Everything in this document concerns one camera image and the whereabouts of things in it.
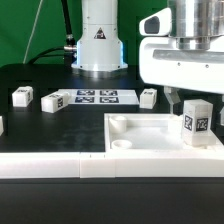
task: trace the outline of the warning label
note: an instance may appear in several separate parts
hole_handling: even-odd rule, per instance
[[[94,39],[106,39],[104,33],[103,33],[103,30],[102,28],[100,27],[99,30],[97,31]]]

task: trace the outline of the green wall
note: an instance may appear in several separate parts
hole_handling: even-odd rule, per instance
[[[22,63],[32,31],[39,0],[1,0],[0,66]],[[75,39],[82,34],[81,0],[68,0]],[[138,64],[142,37],[139,21],[166,7],[166,0],[118,0],[118,36],[125,46],[125,61]],[[63,46],[65,28],[61,0],[44,0],[28,60],[51,47]],[[38,63],[63,63],[60,58],[45,58]]]

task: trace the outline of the white plastic holder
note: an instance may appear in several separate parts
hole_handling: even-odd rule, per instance
[[[112,133],[123,133],[126,132],[127,118],[121,115],[114,115],[109,118],[110,131]]]
[[[124,139],[118,139],[111,143],[112,149],[123,150],[123,149],[131,149],[132,142]]]

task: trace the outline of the white cube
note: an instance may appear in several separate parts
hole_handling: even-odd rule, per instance
[[[2,121],[2,116],[0,116],[0,136],[2,135],[3,131],[4,131],[3,121]]]
[[[69,93],[54,92],[50,95],[41,98],[42,111],[48,113],[55,113],[58,110],[68,106],[70,99]]]
[[[12,102],[14,107],[27,107],[33,100],[33,88],[30,86],[19,87],[12,94]]]
[[[156,99],[156,89],[144,89],[140,95],[140,108],[152,109],[156,103]]]
[[[213,105],[204,100],[184,101],[182,139],[191,146],[215,144],[211,132]]]

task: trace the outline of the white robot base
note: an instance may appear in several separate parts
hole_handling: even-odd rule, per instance
[[[92,72],[127,68],[123,43],[117,36],[117,0],[82,0],[82,10],[83,35],[72,67]]]

